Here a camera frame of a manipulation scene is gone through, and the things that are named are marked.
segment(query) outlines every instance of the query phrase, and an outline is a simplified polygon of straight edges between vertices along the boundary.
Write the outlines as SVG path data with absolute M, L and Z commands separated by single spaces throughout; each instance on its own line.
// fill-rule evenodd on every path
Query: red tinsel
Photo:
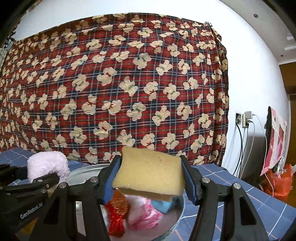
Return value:
M 112 199 L 105 207 L 110 219 L 109 235 L 122 237 L 125 232 L 123 221 L 128 213 L 128 203 L 125 196 L 117 189 L 114 190 Z

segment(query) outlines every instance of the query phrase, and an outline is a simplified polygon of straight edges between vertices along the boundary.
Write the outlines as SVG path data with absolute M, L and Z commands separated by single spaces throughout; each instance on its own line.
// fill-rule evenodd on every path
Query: ceiling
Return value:
M 272 51 L 279 64 L 296 62 L 296 41 L 280 17 L 262 0 L 220 1 L 253 27 Z

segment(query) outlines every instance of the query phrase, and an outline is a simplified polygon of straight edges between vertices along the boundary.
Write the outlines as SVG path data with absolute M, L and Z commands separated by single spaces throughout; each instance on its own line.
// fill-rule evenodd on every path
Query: white cable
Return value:
M 247 157 L 246 163 L 244 164 L 244 168 L 242 169 L 242 173 L 241 173 L 241 175 L 240 175 L 240 178 L 242 177 L 242 174 L 244 173 L 244 169 L 245 169 L 245 167 L 246 167 L 246 165 L 247 165 L 247 162 L 248 162 L 248 160 L 249 160 L 249 157 L 250 157 L 250 154 L 251 154 L 251 151 L 252 151 L 252 148 L 253 148 L 254 138 L 255 138 L 255 124 L 254 124 L 254 122 L 251 121 L 251 120 L 249 121 L 249 123 L 253 123 L 253 139 L 252 139 L 251 148 L 250 148 L 250 151 L 249 151 L 249 154 L 248 154 L 248 157 Z
M 232 150 L 233 150 L 233 146 L 234 146 L 234 139 L 235 139 L 235 133 L 236 133 L 236 126 L 234 125 L 234 131 L 233 131 L 233 135 L 232 135 L 232 138 L 231 138 L 231 142 L 230 142 L 230 144 L 229 144 L 229 148 L 228 148 L 228 150 L 227 150 L 227 152 L 225 152 L 225 155 L 224 155 L 224 157 L 223 157 L 223 159 L 224 160 L 226 160 L 224 163 L 229 163 L 230 161 L 227 161 L 228 160 L 228 157 L 229 157 L 229 155 L 230 155 L 230 153 L 232 153 Z
M 261 128 L 262 128 L 263 134 L 264 134 L 264 136 L 265 136 L 266 151 L 265 151 L 265 157 L 264 157 L 264 163 L 263 163 L 263 167 L 264 167 L 264 165 L 265 165 L 265 160 L 266 160 L 266 156 L 267 156 L 267 138 L 266 138 L 266 134 L 265 134 L 264 128 L 263 128 L 263 126 L 262 126 L 262 124 L 261 124 L 261 121 L 259 120 L 259 117 L 258 117 L 257 115 L 255 115 L 255 114 L 253 114 L 253 115 L 257 117 L 257 119 L 258 119 L 258 121 L 259 121 L 259 123 L 260 123 L 260 126 L 261 126 Z M 266 179 L 268 180 L 268 182 L 269 182 L 269 184 L 270 184 L 270 186 L 271 186 L 271 188 L 272 188 L 272 196 L 274 196 L 274 187 L 272 186 L 272 184 L 271 184 L 270 180 L 268 179 L 266 173 L 264 173 L 264 175 L 265 175 Z

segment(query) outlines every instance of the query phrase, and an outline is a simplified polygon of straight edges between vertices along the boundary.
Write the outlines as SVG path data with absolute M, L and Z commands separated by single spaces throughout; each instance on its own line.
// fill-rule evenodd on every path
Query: pink cloth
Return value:
M 130 210 L 128 227 L 132 231 L 143 231 L 154 228 L 163 214 L 151 205 L 151 200 L 143 197 L 127 196 Z

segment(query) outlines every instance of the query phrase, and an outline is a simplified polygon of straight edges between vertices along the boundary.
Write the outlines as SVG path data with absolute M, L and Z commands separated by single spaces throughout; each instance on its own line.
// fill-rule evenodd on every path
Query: black cable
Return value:
M 247 125 L 247 139 L 246 139 L 246 144 L 245 144 L 245 146 L 244 146 L 244 152 L 246 151 L 247 141 L 248 141 L 248 136 L 249 136 L 249 125 Z M 242 159 L 241 159 L 241 163 L 240 163 L 240 165 L 239 165 L 239 171 L 238 171 L 239 174 L 240 174 L 241 169 L 242 169 Z
M 246 147 L 247 147 L 248 136 L 249 136 L 249 127 L 247 128 L 247 140 L 246 140 L 246 145 L 245 145 L 245 147 L 244 147 L 244 152 L 245 152 Z
M 239 135 L 240 135 L 240 138 L 241 138 L 241 149 L 240 149 L 240 152 L 239 152 L 239 160 L 238 160 L 238 162 L 237 162 L 237 166 L 236 166 L 236 168 L 235 168 L 235 170 L 234 170 L 233 175 L 235 174 L 235 172 L 237 171 L 237 168 L 238 168 L 239 164 L 241 163 L 240 160 L 241 160 L 241 156 L 242 156 L 242 133 L 241 133 L 241 131 L 240 131 L 240 128 L 239 128 L 238 124 L 236 123 L 235 125 L 236 125 L 236 127 L 238 128 L 238 130 L 239 130 Z

